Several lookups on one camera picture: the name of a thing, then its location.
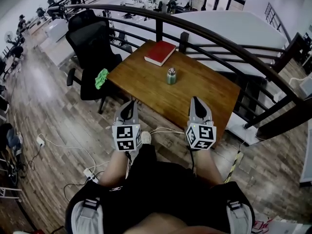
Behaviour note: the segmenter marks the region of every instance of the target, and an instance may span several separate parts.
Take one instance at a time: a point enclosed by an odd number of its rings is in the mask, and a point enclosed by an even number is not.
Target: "wooden floor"
[[[110,159],[113,139],[109,126],[114,113],[123,103],[118,97],[108,97],[102,115],[98,103],[82,101],[79,87],[66,86],[66,75],[42,54],[29,49],[22,62],[21,72],[11,75],[6,82],[11,107],[11,122],[24,137],[23,155],[30,160],[38,151],[36,138],[43,134],[58,145],[86,148],[97,164]],[[139,105],[142,130],[158,126],[177,129],[150,108]],[[159,160],[176,162],[188,167],[191,162],[184,136],[154,134]],[[280,216],[307,222],[312,212],[310,188],[299,188],[307,138],[303,124],[286,134],[263,141],[251,147],[242,146],[242,155],[233,174],[240,188],[254,208],[270,217]],[[218,147],[212,151],[217,167],[225,178],[235,159],[240,142],[225,133]],[[67,200],[63,187],[68,183],[83,184],[85,168],[93,165],[83,150],[64,149],[46,141],[34,160],[36,169],[29,170],[19,180],[22,205],[37,228],[46,233],[64,224]],[[97,171],[105,170],[105,165]],[[79,187],[69,186],[66,195],[71,198]]]

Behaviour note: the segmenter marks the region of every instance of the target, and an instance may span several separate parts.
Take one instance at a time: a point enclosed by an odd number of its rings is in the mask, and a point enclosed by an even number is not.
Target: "wooden table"
[[[191,98],[201,98],[211,109],[221,139],[235,106],[239,87],[203,65],[175,51],[162,67],[144,59],[156,43],[149,40],[119,64],[107,78],[157,113],[184,129],[189,120]],[[176,69],[177,81],[168,85],[168,69]]]

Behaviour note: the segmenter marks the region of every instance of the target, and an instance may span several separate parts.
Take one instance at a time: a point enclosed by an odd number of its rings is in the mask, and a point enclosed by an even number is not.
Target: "green cloth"
[[[109,74],[108,70],[104,68],[96,77],[96,88],[100,89],[107,79],[106,76]]]

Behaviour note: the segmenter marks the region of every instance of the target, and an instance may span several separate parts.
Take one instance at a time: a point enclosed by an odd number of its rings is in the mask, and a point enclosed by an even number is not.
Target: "red book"
[[[162,66],[169,56],[176,50],[176,46],[166,41],[159,41],[144,57],[158,66]]]

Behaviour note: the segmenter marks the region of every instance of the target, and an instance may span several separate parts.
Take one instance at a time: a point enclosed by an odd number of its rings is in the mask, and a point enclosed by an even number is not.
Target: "electrical outlet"
[[[39,136],[37,137],[37,143],[39,144],[39,146],[44,147],[45,142],[44,142],[44,140],[43,140],[42,138],[40,138]]]
[[[83,171],[83,174],[85,174],[86,177],[90,177],[91,180],[93,180],[94,183],[98,184],[98,179],[92,174],[92,172],[88,168],[86,168]]]

